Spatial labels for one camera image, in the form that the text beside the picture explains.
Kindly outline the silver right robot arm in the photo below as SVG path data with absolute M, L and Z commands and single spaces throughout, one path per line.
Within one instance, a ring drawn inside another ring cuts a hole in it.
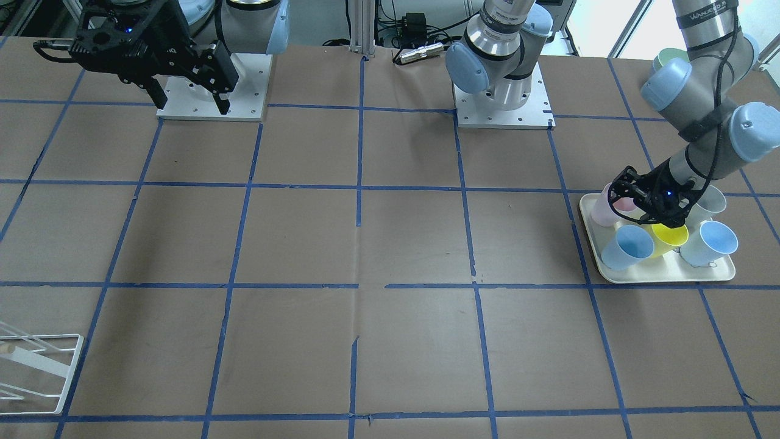
M 89 1 L 67 50 L 147 92 L 159 118 L 259 122 L 288 43 L 287 1 Z

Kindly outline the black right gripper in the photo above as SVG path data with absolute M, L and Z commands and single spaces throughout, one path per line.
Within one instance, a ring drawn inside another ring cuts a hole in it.
M 86 70 L 144 85 L 158 109 L 168 97 L 156 75 L 188 77 L 211 94 L 223 116 L 239 80 L 223 42 L 195 44 L 177 1 L 88 1 L 68 53 Z

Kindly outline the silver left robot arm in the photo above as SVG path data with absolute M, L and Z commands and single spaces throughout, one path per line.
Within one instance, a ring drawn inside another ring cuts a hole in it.
M 778 147 L 778 111 L 762 102 L 738 105 L 729 89 L 757 61 L 757 42 L 745 34 L 736 1 L 674 1 L 686 58 L 656 69 L 641 88 L 686 147 L 651 172 L 627 166 L 608 184 L 608 208 L 629 198 L 641 225 L 685 225 L 715 180 Z M 500 110 L 527 101 L 534 68 L 553 27 L 549 11 L 534 1 L 485 1 L 447 50 L 445 65 L 457 89 L 485 95 Z

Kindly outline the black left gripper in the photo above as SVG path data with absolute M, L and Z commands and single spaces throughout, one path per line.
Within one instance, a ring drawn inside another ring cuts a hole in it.
M 685 225 L 691 209 L 698 202 L 698 191 L 694 182 L 677 183 L 668 165 L 661 165 L 651 172 L 640 175 L 632 166 L 627 166 L 608 185 L 608 207 L 624 220 L 640 224 L 662 224 L 675 229 Z M 643 212 L 639 219 L 618 212 L 616 203 L 623 198 Z

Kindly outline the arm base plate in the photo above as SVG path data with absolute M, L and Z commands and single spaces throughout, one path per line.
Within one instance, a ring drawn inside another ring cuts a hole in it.
M 213 95 L 182 77 L 169 77 L 165 84 L 168 101 L 156 116 L 164 120 L 261 122 L 274 55 L 232 54 L 239 73 L 236 88 L 228 96 L 229 112 L 220 114 Z
M 556 126 L 540 64 L 521 80 L 501 78 L 487 91 L 452 86 L 460 128 L 548 130 Z

